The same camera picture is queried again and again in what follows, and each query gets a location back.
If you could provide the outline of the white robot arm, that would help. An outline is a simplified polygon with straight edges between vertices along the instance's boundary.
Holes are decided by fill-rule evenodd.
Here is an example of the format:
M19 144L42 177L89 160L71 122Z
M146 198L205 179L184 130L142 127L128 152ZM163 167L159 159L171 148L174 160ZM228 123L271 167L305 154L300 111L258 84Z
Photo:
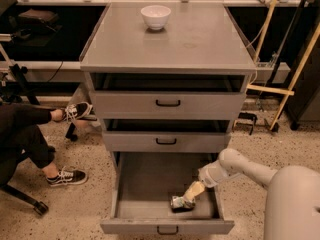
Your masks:
M227 148L199 170L182 203L192 206L205 189L235 174L245 175L267 191L264 240L320 240L320 173L303 166L276 170Z

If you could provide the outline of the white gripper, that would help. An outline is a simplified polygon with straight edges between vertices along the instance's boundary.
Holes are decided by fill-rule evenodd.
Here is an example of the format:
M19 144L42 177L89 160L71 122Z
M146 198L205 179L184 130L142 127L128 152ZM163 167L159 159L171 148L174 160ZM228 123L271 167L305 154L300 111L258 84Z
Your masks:
M209 163L206 166L199 169L198 179L194 181L183 198L185 201L193 202L194 199L204 192L205 187L213 188L220 182L226 180L229 177L227 170L216 160L215 162Z

